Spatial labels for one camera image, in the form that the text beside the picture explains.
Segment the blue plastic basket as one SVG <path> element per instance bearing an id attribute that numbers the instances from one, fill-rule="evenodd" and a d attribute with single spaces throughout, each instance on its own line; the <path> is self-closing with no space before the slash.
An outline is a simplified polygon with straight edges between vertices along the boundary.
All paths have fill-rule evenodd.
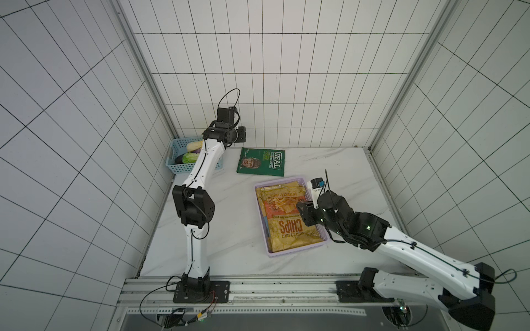
<path id="1" fill-rule="evenodd" d="M 174 139 L 168 148 L 167 168 L 175 175 L 191 173 L 197 178 L 221 169 L 226 150 L 223 142 L 216 139 L 204 140 L 201 137 Z"/>

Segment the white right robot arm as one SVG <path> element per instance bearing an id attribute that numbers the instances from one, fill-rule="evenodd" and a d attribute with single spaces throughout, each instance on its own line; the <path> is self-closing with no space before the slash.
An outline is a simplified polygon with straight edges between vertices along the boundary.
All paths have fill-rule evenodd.
<path id="1" fill-rule="evenodd" d="M 297 209 L 306 225 L 324 226 L 346 244 L 395 259 L 419 273 L 406 276 L 365 268 L 359 280 L 337 282 L 341 302 L 402 299 L 436 307 L 468 328 L 491 328 L 495 317 L 495 270 L 491 266 L 443 255 L 376 215 L 354 211 L 344 197 L 330 190 L 316 201 L 299 202 Z"/>

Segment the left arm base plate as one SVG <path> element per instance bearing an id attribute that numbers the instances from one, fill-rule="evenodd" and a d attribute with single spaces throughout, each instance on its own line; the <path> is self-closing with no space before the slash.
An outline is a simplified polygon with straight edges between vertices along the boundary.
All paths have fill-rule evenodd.
<path id="1" fill-rule="evenodd" d="M 195 282 L 194 279 L 186 284 L 180 283 L 175 289 L 173 303 L 227 303 L 229 301 L 229 281 Z"/>

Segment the toy eggplant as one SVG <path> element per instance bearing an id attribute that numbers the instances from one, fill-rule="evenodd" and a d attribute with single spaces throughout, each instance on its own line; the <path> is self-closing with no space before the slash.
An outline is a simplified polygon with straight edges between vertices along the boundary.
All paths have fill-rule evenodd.
<path id="1" fill-rule="evenodd" d="M 181 154 L 175 158 L 175 164 L 183 164 L 184 155 Z"/>

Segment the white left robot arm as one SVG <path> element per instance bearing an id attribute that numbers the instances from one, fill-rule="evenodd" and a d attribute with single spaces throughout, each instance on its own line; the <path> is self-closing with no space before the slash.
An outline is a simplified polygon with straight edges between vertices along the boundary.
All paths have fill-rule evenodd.
<path id="1" fill-rule="evenodd" d="M 201 302 L 211 296 L 210 266 L 206 238 L 215 213 L 215 203 L 207 184 L 225 150 L 246 140 L 235 106 L 218 108 L 218 118 L 202 134 L 199 157 L 187 179 L 173 187 L 172 196 L 178 217 L 186 231 L 187 260 L 184 274 L 175 288 L 175 303 Z"/>

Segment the green REAL chips bag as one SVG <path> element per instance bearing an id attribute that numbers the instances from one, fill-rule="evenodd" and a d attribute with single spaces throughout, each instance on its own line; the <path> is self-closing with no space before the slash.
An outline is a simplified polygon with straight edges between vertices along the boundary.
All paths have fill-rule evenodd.
<path id="1" fill-rule="evenodd" d="M 283 177 L 285 157 L 284 150 L 243 148 L 237 163 L 237 173 Z"/>

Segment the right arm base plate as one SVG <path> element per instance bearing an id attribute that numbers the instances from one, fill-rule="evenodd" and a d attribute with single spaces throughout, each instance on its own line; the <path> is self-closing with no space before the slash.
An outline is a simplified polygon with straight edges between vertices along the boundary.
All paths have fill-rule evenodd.
<path id="1" fill-rule="evenodd" d="M 362 281 L 336 281 L 336 293 L 341 303 L 372 302 L 370 287 Z"/>

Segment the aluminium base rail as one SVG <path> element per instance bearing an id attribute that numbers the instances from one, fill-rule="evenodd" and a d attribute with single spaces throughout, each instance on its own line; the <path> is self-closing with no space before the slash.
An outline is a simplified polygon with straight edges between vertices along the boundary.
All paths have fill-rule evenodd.
<path id="1" fill-rule="evenodd" d="M 126 313 L 168 314 L 185 308 L 188 314 L 203 309 L 214 314 L 229 313 L 338 313 L 363 315 L 367 302 L 348 302 L 339 282 L 352 287 L 359 274 L 239 275 L 215 276 L 223 282 L 212 297 L 196 302 L 175 303 L 175 280 L 140 277 L 125 281 L 117 306 Z"/>

